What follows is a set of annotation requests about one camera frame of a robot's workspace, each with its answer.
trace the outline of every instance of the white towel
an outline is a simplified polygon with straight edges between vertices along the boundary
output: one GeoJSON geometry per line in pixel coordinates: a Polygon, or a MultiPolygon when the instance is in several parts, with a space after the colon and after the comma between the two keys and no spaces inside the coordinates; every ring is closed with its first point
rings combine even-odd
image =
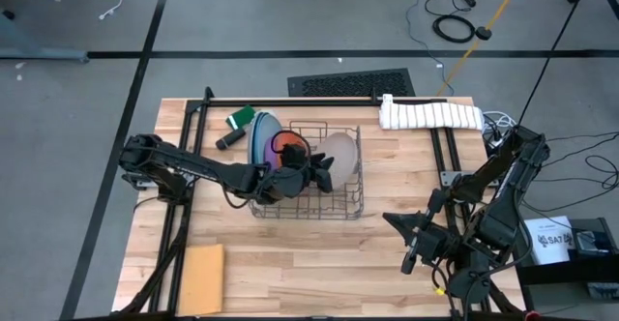
{"type": "Polygon", "coordinates": [[[383,95],[378,116],[385,130],[456,128],[482,131],[484,112],[474,106],[455,103],[398,104],[394,96],[383,95]]]}

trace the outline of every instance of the wooden table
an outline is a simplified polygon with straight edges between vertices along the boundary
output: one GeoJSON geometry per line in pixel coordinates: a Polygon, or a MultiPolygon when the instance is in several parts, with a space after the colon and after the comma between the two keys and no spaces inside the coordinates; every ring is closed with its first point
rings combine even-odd
{"type": "MultiPolygon", "coordinates": [[[[185,99],[164,99],[155,133],[177,144],[185,99]]],[[[471,98],[449,98],[472,104],[471,98]]],[[[238,107],[209,107],[201,155],[224,162],[247,162],[245,140],[227,151],[215,141],[229,132],[224,119],[238,107]]],[[[427,130],[383,131],[378,107],[274,107],[283,125],[290,120],[325,120],[333,127],[360,126],[365,210],[360,219],[318,221],[256,219],[248,208],[230,208],[221,187],[196,184],[189,246],[224,244],[224,315],[367,315],[447,316],[445,296],[433,291],[430,268],[399,272],[406,247],[383,212],[424,211],[439,187],[430,134],[427,130]]],[[[190,145],[196,129],[190,133],[190,145]]],[[[486,160],[479,131],[455,131],[463,170],[476,170],[486,160]]],[[[441,133],[449,166],[447,143],[441,133]]],[[[139,199],[156,195],[143,191],[139,199]]],[[[114,309],[125,306],[153,272],[166,205],[157,200],[135,212],[114,309]]],[[[442,214],[435,221],[445,224],[442,214]]],[[[171,269],[163,282],[167,301],[171,269]]],[[[514,269],[493,276],[513,304],[523,307],[514,269]]]]}

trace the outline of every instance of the black cable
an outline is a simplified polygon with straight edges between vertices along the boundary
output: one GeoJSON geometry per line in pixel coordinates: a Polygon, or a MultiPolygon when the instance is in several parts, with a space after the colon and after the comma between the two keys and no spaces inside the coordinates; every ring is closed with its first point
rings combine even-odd
{"type": "Polygon", "coordinates": [[[475,36],[475,26],[473,26],[471,21],[465,19],[462,16],[458,16],[458,15],[439,16],[438,18],[434,20],[434,22],[432,22],[432,31],[434,31],[434,33],[438,35],[438,37],[442,38],[443,40],[449,41],[451,43],[457,43],[457,44],[467,43],[471,41],[473,37],[475,36]],[[443,32],[443,30],[441,30],[441,22],[445,20],[454,20],[454,21],[459,21],[463,23],[469,29],[468,36],[462,37],[462,38],[456,38],[456,37],[449,36],[448,34],[443,32]]]}
{"type": "MultiPolygon", "coordinates": [[[[487,120],[487,124],[488,126],[492,129],[492,138],[495,141],[498,141],[501,139],[501,131],[499,130],[499,127],[496,125],[496,122],[494,121],[494,119],[490,118],[487,114],[484,113],[484,118],[487,120]]],[[[487,138],[484,138],[484,143],[485,145],[488,145],[489,140],[487,138]]]]}
{"type": "Polygon", "coordinates": [[[230,200],[230,196],[228,195],[228,192],[225,190],[225,185],[223,184],[223,181],[220,181],[221,184],[221,190],[223,191],[223,197],[225,198],[225,201],[228,203],[228,205],[232,208],[232,209],[243,209],[247,204],[250,203],[249,199],[246,199],[243,203],[236,205],[232,202],[232,200],[230,200]]]}
{"type": "Polygon", "coordinates": [[[554,49],[559,44],[559,41],[561,41],[561,37],[563,36],[565,29],[568,27],[568,23],[570,23],[570,19],[572,19],[572,15],[574,15],[576,7],[578,7],[578,3],[580,3],[580,0],[575,1],[574,5],[572,6],[572,9],[570,10],[570,13],[568,14],[568,18],[563,23],[563,27],[561,27],[559,36],[557,36],[557,39],[554,41],[554,44],[552,45],[552,48],[550,49],[550,53],[545,58],[544,66],[542,67],[540,76],[538,77],[538,80],[535,82],[535,86],[533,86],[533,90],[531,91],[531,94],[529,95],[529,98],[527,99],[526,104],[524,105],[524,108],[522,108],[522,113],[520,113],[520,119],[518,119],[518,125],[522,124],[522,119],[524,118],[524,114],[526,113],[526,110],[529,108],[529,104],[531,103],[531,100],[535,96],[535,93],[538,91],[538,87],[540,86],[540,82],[542,82],[545,69],[548,67],[548,63],[550,62],[550,58],[552,57],[552,54],[554,53],[554,49]]]}
{"type": "Polygon", "coordinates": [[[567,155],[563,156],[562,158],[559,158],[558,160],[553,160],[551,162],[547,162],[546,164],[543,165],[543,167],[551,166],[551,165],[553,165],[553,164],[555,164],[555,163],[557,163],[559,161],[564,161],[565,159],[567,159],[567,158],[569,158],[571,156],[577,155],[578,153],[582,153],[582,152],[594,149],[594,148],[596,148],[596,147],[598,147],[598,146],[600,146],[602,144],[605,144],[605,143],[607,143],[609,141],[614,140],[617,137],[619,137],[619,133],[616,133],[611,138],[607,138],[606,140],[600,141],[600,142],[594,144],[593,146],[585,147],[585,148],[583,148],[581,150],[577,150],[575,152],[568,153],[567,155]]]}
{"type": "MultiPolygon", "coordinates": [[[[475,213],[475,210],[477,209],[477,204],[473,204],[473,205],[467,204],[467,206],[471,206],[471,208],[470,208],[471,212],[470,212],[470,213],[471,213],[471,214],[474,214],[474,213],[475,213]]],[[[459,218],[459,219],[464,219],[464,217],[463,217],[463,216],[461,216],[461,215],[458,215],[456,211],[454,211],[454,215],[455,215],[457,218],[459,218]]]]}
{"type": "Polygon", "coordinates": [[[447,78],[445,77],[445,64],[443,64],[440,60],[435,58],[434,55],[432,55],[432,52],[429,50],[429,46],[427,46],[427,44],[425,42],[420,41],[420,40],[416,39],[413,36],[413,33],[412,33],[413,24],[410,21],[410,17],[409,16],[410,16],[410,11],[412,11],[415,7],[417,7],[419,5],[419,1],[420,0],[416,0],[415,4],[413,4],[412,6],[408,7],[408,9],[406,10],[406,23],[408,25],[408,38],[411,39],[412,41],[416,42],[417,44],[420,44],[421,46],[423,46],[426,49],[426,51],[427,51],[427,55],[429,55],[429,57],[432,58],[432,60],[434,60],[437,64],[441,65],[441,76],[443,78],[443,83],[447,84],[447,87],[452,92],[452,96],[453,96],[456,93],[456,90],[454,89],[452,84],[447,82],[447,78]]]}
{"type": "Polygon", "coordinates": [[[436,18],[434,22],[432,22],[432,31],[434,31],[436,35],[438,35],[443,40],[446,40],[451,43],[457,43],[457,44],[464,44],[473,39],[473,37],[475,36],[475,26],[466,18],[459,16],[459,15],[455,15],[455,13],[458,13],[458,12],[470,12],[471,11],[470,8],[468,7],[460,8],[456,4],[456,0],[452,0],[452,5],[454,6],[456,10],[449,14],[439,14],[439,13],[435,13],[431,11],[427,7],[427,4],[430,1],[431,0],[426,0],[426,3],[424,4],[424,8],[426,9],[426,12],[428,12],[429,14],[438,16],[438,18],[436,18]],[[457,37],[452,37],[452,36],[447,35],[445,32],[443,32],[443,30],[440,27],[441,22],[445,20],[457,21],[457,22],[464,24],[468,28],[469,34],[466,37],[462,37],[462,38],[457,38],[457,37]]]}
{"type": "Polygon", "coordinates": [[[468,298],[471,295],[471,291],[473,290],[473,285],[471,284],[471,287],[468,288],[468,291],[466,291],[466,296],[464,297],[464,303],[462,304],[462,314],[464,317],[464,321],[468,321],[468,298]]]}
{"type": "Polygon", "coordinates": [[[565,311],[574,307],[577,307],[580,305],[573,305],[573,306],[565,306],[565,307],[561,307],[555,310],[551,310],[551,311],[546,311],[546,312],[540,312],[540,315],[550,315],[551,313],[555,313],[555,312],[559,312],[559,311],[565,311]]]}
{"type": "Polygon", "coordinates": [[[298,132],[296,132],[296,131],[278,131],[278,132],[276,132],[276,134],[273,135],[273,138],[271,138],[271,151],[273,151],[273,152],[275,152],[277,154],[283,153],[283,150],[276,151],[275,150],[275,145],[274,145],[276,143],[276,137],[278,137],[279,135],[281,135],[283,133],[292,133],[293,135],[299,137],[301,139],[301,141],[306,145],[306,150],[308,151],[308,154],[311,153],[310,143],[304,137],[302,137],[298,132]]]}
{"type": "MultiPolygon", "coordinates": [[[[597,147],[597,146],[599,146],[599,145],[601,145],[603,143],[606,143],[608,141],[611,141],[611,140],[615,139],[616,136],[617,135],[615,135],[612,138],[606,139],[606,140],[604,140],[602,142],[599,142],[599,143],[595,144],[594,146],[583,148],[583,149],[581,149],[579,151],[569,153],[568,155],[566,155],[563,158],[560,158],[559,160],[555,160],[555,161],[553,161],[551,163],[548,163],[548,164],[544,165],[544,167],[552,165],[552,164],[555,164],[555,163],[557,163],[559,161],[563,161],[565,158],[567,158],[569,156],[573,156],[573,155],[576,155],[578,153],[581,153],[581,152],[584,152],[584,151],[588,151],[588,150],[590,150],[592,148],[595,148],[595,147],[597,147]]],[[[537,211],[540,211],[540,212],[551,212],[551,211],[556,211],[556,210],[561,210],[561,209],[565,209],[565,208],[568,208],[568,207],[572,207],[572,206],[584,203],[586,201],[589,201],[591,199],[595,199],[597,197],[606,195],[609,192],[611,192],[613,190],[616,190],[619,187],[619,168],[617,168],[617,166],[612,161],[610,161],[609,159],[607,159],[605,157],[598,156],[598,155],[588,156],[587,158],[585,158],[584,161],[585,161],[585,163],[589,167],[593,168],[594,170],[600,171],[600,172],[602,172],[604,174],[608,174],[609,176],[606,179],[604,179],[603,181],[595,180],[595,179],[589,179],[589,178],[584,178],[584,177],[568,177],[568,178],[560,178],[560,179],[542,179],[542,180],[536,180],[536,182],[564,182],[564,181],[593,182],[593,183],[597,183],[597,184],[601,185],[602,189],[604,191],[601,191],[601,192],[599,192],[599,193],[597,193],[595,195],[591,195],[591,196],[585,197],[583,199],[580,199],[580,200],[577,200],[577,201],[573,201],[571,203],[568,203],[568,204],[565,204],[565,205],[561,205],[561,206],[557,206],[557,207],[550,208],[550,209],[535,208],[537,211]],[[591,160],[593,160],[593,159],[604,161],[608,166],[610,166],[610,169],[603,169],[601,167],[598,167],[598,166],[594,165],[591,162],[591,160]]]]}
{"type": "Polygon", "coordinates": [[[607,135],[616,134],[616,133],[619,133],[619,131],[610,131],[610,132],[603,132],[603,133],[598,133],[598,134],[581,134],[581,135],[554,137],[554,138],[547,139],[546,142],[566,140],[566,139],[572,139],[572,138],[580,138],[580,137],[602,137],[602,136],[607,136],[607,135]]]}
{"type": "MultiPolygon", "coordinates": [[[[443,288],[445,290],[445,295],[447,296],[447,300],[449,301],[449,305],[450,308],[452,310],[457,310],[456,309],[456,304],[454,303],[454,297],[452,297],[452,294],[449,292],[449,286],[448,286],[448,282],[447,282],[447,277],[445,276],[445,272],[443,272],[443,270],[441,269],[441,267],[438,266],[439,263],[431,263],[429,264],[430,267],[432,267],[432,271],[433,272],[438,272],[438,274],[441,276],[441,278],[443,278],[443,283],[445,283],[445,288],[443,288]]],[[[436,288],[440,288],[440,286],[438,286],[438,283],[436,283],[436,280],[434,279],[434,277],[432,278],[433,282],[434,282],[434,286],[436,288]]]]}
{"type": "Polygon", "coordinates": [[[143,203],[145,203],[145,202],[149,202],[149,201],[151,201],[151,200],[155,200],[155,199],[157,199],[157,197],[156,197],[156,196],[151,196],[151,197],[146,198],[146,199],[144,199],[144,200],[140,200],[137,204],[135,204],[135,206],[133,206],[133,211],[135,212],[135,210],[137,210],[137,208],[138,208],[140,205],[142,205],[143,203]]]}
{"type": "Polygon", "coordinates": [[[445,263],[445,267],[447,268],[447,274],[451,277],[454,273],[452,272],[452,265],[454,265],[456,261],[452,258],[447,258],[447,262],[445,263]]]}

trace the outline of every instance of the white plate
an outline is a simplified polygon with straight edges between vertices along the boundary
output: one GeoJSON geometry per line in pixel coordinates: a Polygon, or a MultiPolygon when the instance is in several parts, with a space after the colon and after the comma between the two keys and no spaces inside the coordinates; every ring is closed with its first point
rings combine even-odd
{"type": "Polygon", "coordinates": [[[327,136],[316,147],[314,154],[318,153],[324,153],[325,159],[334,158],[333,164],[329,168],[331,184],[334,190],[342,187],[355,172],[357,166],[359,151],[355,140],[347,133],[336,132],[327,136]]]}

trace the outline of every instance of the wire basket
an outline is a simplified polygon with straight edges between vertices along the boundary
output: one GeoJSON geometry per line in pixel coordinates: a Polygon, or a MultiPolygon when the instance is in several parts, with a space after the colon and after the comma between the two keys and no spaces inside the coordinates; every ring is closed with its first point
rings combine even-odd
{"type": "Polygon", "coordinates": [[[364,211],[364,182],[359,127],[332,128],[327,122],[292,121],[288,129],[306,139],[312,151],[332,133],[344,132],[357,145],[357,165],[348,181],[339,189],[325,193],[315,183],[306,187],[299,196],[284,198],[275,204],[259,205],[251,201],[251,213],[260,219],[358,219],[364,211]]]}

